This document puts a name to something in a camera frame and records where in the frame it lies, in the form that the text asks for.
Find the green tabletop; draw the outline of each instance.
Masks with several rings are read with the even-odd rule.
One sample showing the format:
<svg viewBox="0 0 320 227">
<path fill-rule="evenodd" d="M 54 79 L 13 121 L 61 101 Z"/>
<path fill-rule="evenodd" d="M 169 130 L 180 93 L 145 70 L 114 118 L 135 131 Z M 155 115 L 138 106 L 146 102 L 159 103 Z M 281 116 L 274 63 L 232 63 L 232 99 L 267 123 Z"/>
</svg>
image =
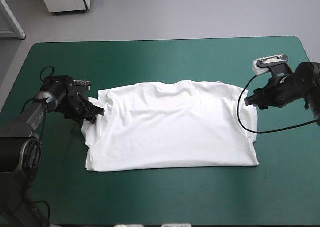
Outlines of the green tabletop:
<svg viewBox="0 0 320 227">
<path fill-rule="evenodd" d="M 92 81 L 98 90 L 139 82 L 222 81 L 244 87 L 254 59 L 308 61 L 295 37 L 39 43 L 32 47 L 0 115 L 3 126 L 40 89 L 40 71 Z M 264 87 L 258 77 L 250 91 Z M 304 102 L 258 110 L 260 131 L 313 120 Z M 55 224 L 316 225 L 320 224 L 320 128 L 264 134 L 257 167 L 192 167 L 89 172 L 81 126 L 50 113 L 33 200 L 51 205 Z"/>
</svg>

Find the gray floor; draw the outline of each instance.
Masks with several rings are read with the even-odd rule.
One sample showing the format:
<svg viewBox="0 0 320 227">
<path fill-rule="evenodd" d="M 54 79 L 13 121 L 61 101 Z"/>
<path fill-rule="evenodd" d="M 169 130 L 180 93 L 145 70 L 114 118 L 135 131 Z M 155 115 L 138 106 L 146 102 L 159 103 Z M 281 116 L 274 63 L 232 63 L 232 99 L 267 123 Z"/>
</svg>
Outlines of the gray floor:
<svg viewBox="0 0 320 227">
<path fill-rule="evenodd" d="M 0 39 L 0 110 L 41 42 L 296 36 L 320 62 L 319 0 L 92 0 L 86 14 L 52 16 L 43 0 L 7 0 L 27 38 Z"/>
</svg>

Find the black cable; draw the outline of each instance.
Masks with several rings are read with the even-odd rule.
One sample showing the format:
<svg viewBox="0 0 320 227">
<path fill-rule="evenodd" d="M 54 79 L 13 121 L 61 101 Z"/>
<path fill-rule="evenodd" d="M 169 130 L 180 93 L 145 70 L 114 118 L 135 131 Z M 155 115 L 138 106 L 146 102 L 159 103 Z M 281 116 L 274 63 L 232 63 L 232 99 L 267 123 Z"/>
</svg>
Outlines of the black cable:
<svg viewBox="0 0 320 227">
<path fill-rule="evenodd" d="M 289 126 L 289 127 L 286 127 L 286 128 L 278 128 L 278 129 L 269 130 L 269 131 L 253 131 L 253 130 L 251 130 L 251 129 L 246 128 L 246 127 L 242 124 L 242 122 L 241 122 L 241 120 L 240 120 L 240 114 L 239 114 L 240 100 L 241 100 L 242 95 L 244 94 L 244 92 L 247 90 L 247 88 L 249 87 L 249 85 L 251 84 L 251 82 L 252 82 L 256 77 L 258 77 L 258 75 L 255 75 L 254 77 L 252 77 L 252 78 L 250 79 L 250 81 L 248 82 L 248 84 L 246 85 L 246 87 L 243 89 L 242 93 L 240 94 L 240 97 L 239 97 L 239 100 L 238 100 L 238 105 L 237 105 L 237 110 L 236 110 L 236 114 L 237 114 L 237 117 L 238 117 L 238 121 L 239 121 L 241 127 L 244 128 L 246 131 L 249 131 L 249 132 L 254 133 L 254 134 L 270 134 L 270 133 L 275 133 L 275 132 L 280 132 L 280 131 L 287 131 L 287 130 L 291 130 L 291 129 L 295 129 L 295 128 L 307 126 L 307 125 L 310 125 L 310 124 L 313 124 L 313 123 L 317 123 L 317 122 L 320 121 L 320 120 L 313 120 L 313 121 L 309 121 L 309 122 L 306 122 L 306 123 L 302 123 L 302 124 L 298 124 L 298 125 L 293 125 L 293 126 Z"/>
<path fill-rule="evenodd" d="M 47 69 L 49 69 L 49 68 L 52 69 L 52 72 L 51 72 L 51 74 L 49 74 L 49 76 L 47 76 L 47 77 L 51 77 L 51 76 L 53 76 L 53 75 L 55 74 L 55 68 L 54 68 L 53 66 L 47 66 L 47 67 L 43 68 L 43 69 L 41 70 L 41 73 L 40 73 L 40 80 L 41 80 L 42 82 L 45 82 L 45 81 L 42 79 L 42 74 L 43 74 L 43 72 L 44 72 L 45 70 L 47 70 Z"/>
<path fill-rule="evenodd" d="M 33 204 L 45 204 L 47 206 L 47 208 L 48 208 L 47 220 L 50 222 L 50 215 L 51 215 L 50 204 L 45 200 L 35 201 L 35 202 L 32 202 L 32 203 Z"/>
<path fill-rule="evenodd" d="M 35 101 L 35 102 L 36 102 L 36 101 L 39 101 L 39 99 L 37 99 L 37 98 L 30 98 L 30 99 L 28 99 L 28 100 L 24 103 L 20 114 L 22 114 L 23 111 L 25 111 L 25 108 L 26 108 L 27 104 L 28 104 L 30 101 Z"/>
</svg>

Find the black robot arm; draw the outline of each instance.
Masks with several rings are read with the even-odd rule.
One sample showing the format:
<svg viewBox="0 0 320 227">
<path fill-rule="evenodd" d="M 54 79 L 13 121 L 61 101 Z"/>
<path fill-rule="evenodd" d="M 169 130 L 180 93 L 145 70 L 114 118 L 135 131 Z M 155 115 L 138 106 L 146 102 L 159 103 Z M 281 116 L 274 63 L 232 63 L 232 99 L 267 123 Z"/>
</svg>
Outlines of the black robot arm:
<svg viewBox="0 0 320 227">
<path fill-rule="evenodd" d="M 84 98 L 89 81 L 74 80 L 67 75 L 43 79 L 43 85 L 14 121 L 0 129 L 0 213 L 12 226 L 48 227 L 50 222 L 27 196 L 36 179 L 42 152 L 42 134 L 36 130 L 46 114 L 60 112 L 66 119 L 94 123 L 104 109 Z"/>
<path fill-rule="evenodd" d="M 245 104 L 258 106 L 265 110 L 269 107 L 282 108 L 298 99 L 305 100 L 305 109 L 311 107 L 315 120 L 320 120 L 320 63 L 302 62 L 292 72 L 284 54 L 258 59 L 253 63 L 256 74 L 270 72 L 272 78 L 263 88 L 244 99 Z"/>
</svg>

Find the white t-shirt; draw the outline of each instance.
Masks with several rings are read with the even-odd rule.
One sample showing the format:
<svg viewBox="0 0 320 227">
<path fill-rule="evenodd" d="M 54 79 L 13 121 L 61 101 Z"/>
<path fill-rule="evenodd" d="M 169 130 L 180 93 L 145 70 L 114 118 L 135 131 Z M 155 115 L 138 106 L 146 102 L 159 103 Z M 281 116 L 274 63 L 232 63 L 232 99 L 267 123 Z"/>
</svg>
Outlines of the white t-shirt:
<svg viewBox="0 0 320 227">
<path fill-rule="evenodd" d="M 237 119 L 243 89 L 222 82 L 138 83 L 100 90 L 94 105 L 104 108 L 95 124 L 85 121 L 86 169 L 257 166 L 257 135 Z M 256 131 L 257 110 L 240 104 L 243 124 Z"/>
</svg>

